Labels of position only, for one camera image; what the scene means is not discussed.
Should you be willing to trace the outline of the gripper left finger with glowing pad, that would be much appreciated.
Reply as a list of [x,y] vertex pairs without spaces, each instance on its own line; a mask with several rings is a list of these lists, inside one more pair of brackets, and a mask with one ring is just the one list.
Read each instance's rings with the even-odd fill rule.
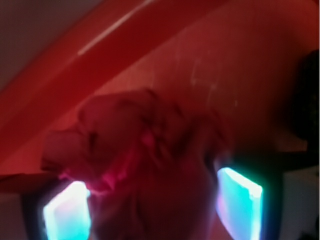
[[90,191],[47,173],[0,177],[2,240],[88,240]]

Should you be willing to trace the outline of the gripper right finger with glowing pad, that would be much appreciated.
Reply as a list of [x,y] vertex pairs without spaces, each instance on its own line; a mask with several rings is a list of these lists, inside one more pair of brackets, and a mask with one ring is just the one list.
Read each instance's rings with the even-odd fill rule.
[[233,240],[317,240],[319,155],[239,154],[216,172],[216,212]]

